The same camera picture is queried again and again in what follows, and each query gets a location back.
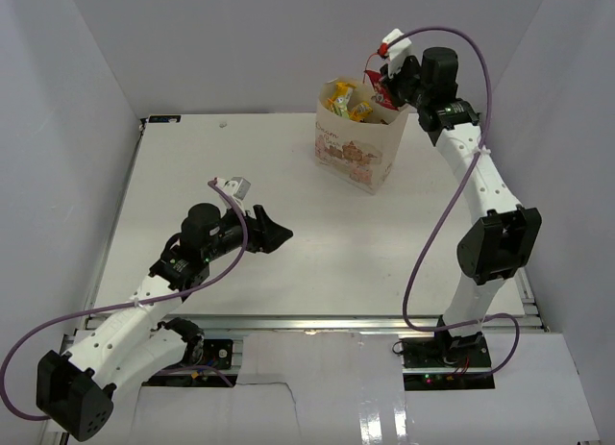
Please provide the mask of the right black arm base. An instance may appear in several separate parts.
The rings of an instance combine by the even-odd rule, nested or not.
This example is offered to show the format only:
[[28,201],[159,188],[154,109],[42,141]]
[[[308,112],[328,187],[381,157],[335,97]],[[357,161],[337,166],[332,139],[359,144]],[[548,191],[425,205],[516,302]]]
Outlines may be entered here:
[[433,337],[409,337],[396,341],[391,352],[402,361],[406,392],[495,388],[485,341],[445,352]]

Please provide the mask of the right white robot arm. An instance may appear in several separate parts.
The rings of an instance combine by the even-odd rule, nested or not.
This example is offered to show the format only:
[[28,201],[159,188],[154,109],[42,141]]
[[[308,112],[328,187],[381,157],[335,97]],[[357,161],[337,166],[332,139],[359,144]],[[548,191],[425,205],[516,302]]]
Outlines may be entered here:
[[457,95],[458,56],[446,47],[422,58],[387,48],[381,84],[391,102],[417,110],[421,129],[458,182],[472,226],[456,246],[460,279],[433,329],[435,358],[454,367],[484,341],[482,325],[500,289],[527,265],[542,217],[504,183],[484,144],[486,123]]

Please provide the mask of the yellow snack bar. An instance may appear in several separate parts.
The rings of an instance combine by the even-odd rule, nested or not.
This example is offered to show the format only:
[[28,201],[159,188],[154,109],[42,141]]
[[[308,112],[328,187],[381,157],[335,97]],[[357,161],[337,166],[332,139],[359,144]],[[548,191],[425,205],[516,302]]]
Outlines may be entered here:
[[349,111],[349,118],[354,122],[365,123],[373,111],[374,109],[368,102],[362,101],[352,107]]
[[349,119],[348,105],[355,90],[356,86],[352,83],[336,82],[334,84],[334,91],[329,98],[336,99],[342,109],[342,115],[339,117]]

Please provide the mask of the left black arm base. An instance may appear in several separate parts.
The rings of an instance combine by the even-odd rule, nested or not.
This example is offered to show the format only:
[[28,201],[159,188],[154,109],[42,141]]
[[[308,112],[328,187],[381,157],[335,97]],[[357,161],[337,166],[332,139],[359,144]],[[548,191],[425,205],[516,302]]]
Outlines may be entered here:
[[159,328],[178,334],[186,345],[183,358],[169,368],[206,365],[225,370],[232,366],[234,342],[231,339],[207,338],[198,325],[181,317],[160,322]]

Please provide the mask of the red snack packet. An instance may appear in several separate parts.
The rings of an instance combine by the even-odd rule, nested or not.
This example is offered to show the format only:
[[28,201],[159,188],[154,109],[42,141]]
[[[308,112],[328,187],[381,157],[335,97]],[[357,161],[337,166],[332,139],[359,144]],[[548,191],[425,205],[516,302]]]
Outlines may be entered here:
[[397,111],[399,107],[393,104],[390,93],[382,83],[381,73],[370,69],[365,69],[363,73],[364,77],[369,81],[372,89],[374,90],[374,101],[386,109]]

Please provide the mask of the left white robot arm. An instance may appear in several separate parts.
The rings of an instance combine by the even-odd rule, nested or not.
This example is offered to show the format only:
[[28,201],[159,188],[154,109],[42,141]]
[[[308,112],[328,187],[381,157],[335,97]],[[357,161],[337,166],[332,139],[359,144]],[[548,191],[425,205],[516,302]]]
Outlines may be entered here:
[[87,338],[37,365],[37,407],[80,442],[110,420],[123,394],[172,365],[191,367],[203,355],[203,336],[188,320],[164,317],[202,284],[209,266],[235,249],[269,254],[293,236],[261,205],[253,213],[193,206],[178,233],[135,291],[131,304],[109,315]]

